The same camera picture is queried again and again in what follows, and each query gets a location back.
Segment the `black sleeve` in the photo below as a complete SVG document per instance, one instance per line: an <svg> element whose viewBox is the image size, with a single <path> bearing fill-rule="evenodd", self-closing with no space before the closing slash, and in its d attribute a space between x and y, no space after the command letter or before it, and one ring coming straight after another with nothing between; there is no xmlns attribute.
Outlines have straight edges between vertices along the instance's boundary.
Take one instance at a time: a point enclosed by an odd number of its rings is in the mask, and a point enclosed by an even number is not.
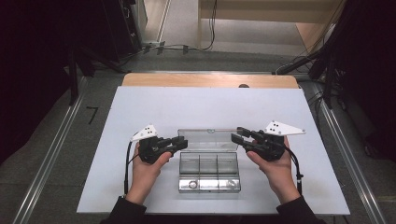
<svg viewBox="0 0 396 224"><path fill-rule="evenodd" d="M114 205L113 211L110 213L110 216L107 219L102 220L101 224L142 223L145 212L145 206L128 202L122 197L119 197L116 205Z"/></svg>
<svg viewBox="0 0 396 224"><path fill-rule="evenodd" d="M276 208L282 218L282 223L288 224L325 224L323 220L318 219L306 203L303 196L300 198L284 203Z"/></svg>

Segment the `person's right hand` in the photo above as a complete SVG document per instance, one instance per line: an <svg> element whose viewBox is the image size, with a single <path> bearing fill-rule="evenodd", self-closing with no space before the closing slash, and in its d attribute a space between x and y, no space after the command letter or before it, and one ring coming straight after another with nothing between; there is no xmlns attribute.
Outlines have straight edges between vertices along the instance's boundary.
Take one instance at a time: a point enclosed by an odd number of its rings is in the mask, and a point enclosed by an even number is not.
<svg viewBox="0 0 396 224"><path fill-rule="evenodd" d="M285 145L289 147L286 136ZM267 175L270 187L281 204L288 203L301 196L291 177L291 159L288 151L285 150L278 161L265 161L253 151L249 151L247 156L259 165L260 170Z"/></svg>

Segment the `wooden panel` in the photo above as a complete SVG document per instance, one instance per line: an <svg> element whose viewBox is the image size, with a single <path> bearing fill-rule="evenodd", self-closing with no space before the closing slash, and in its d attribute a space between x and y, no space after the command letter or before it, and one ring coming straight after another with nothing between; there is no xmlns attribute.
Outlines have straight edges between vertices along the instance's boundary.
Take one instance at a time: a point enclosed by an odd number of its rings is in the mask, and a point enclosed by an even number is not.
<svg viewBox="0 0 396 224"><path fill-rule="evenodd" d="M308 52L318 48L321 38L336 22L344 9L346 0L334 0L329 10L316 17L314 23L297 22L296 26Z"/></svg>
<svg viewBox="0 0 396 224"><path fill-rule="evenodd" d="M214 0L200 0L202 18L212 16ZM216 19L241 21L318 22L333 0L218 0Z"/></svg>
<svg viewBox="0 0 396 224"><path fill-rule="evenodd" d="M122 86L167 86L167 87L239 87L297 89L292 76L270 75L224 75L224 74L151 74L130 73Z"/></svg>

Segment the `person's left hand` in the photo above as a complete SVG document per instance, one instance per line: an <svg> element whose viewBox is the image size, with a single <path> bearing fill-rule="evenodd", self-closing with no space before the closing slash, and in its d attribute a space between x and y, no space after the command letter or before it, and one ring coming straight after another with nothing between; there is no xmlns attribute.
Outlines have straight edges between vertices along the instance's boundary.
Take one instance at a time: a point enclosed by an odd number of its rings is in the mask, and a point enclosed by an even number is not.
<svg viewBox="0 0 396 224"><path fill-rule="evenodd" d="M139 144L134 148L134 156L138 154ZM133 160L132 186L125 199L131 203L143 204L149 195L155 180L160 175L161 168L169 162L172 153L164 152L153 164L148 164L140 160L137 156Z"/></svg>

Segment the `hand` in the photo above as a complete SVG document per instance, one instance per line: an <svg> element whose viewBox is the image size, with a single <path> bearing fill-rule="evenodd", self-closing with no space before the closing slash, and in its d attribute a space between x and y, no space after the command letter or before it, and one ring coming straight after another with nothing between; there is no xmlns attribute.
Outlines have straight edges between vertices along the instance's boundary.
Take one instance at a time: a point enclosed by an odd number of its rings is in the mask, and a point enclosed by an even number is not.
<svg viewBox="0 0 396 224"><path fill-rule="evenodd" d="M285 145L289 147L286 136ZM288 203L301 196L291 177L291 159L288 151L285 150L278 161L265 161L253 151L249 151L247 156L258 164L260 170L267 175L270 187L281 204Z"/></svg>
<svg viewBox="0 0 396 224"><path fill-rule="evenodd" d="M134 156L138 154L139 144L134 148ZM125 199L131 203L143 204L149 195L155 180L160 175L161 168L169 162L172 153L163 153L153 164L148 164L136 157L133 160L132 186Z"/></svg>

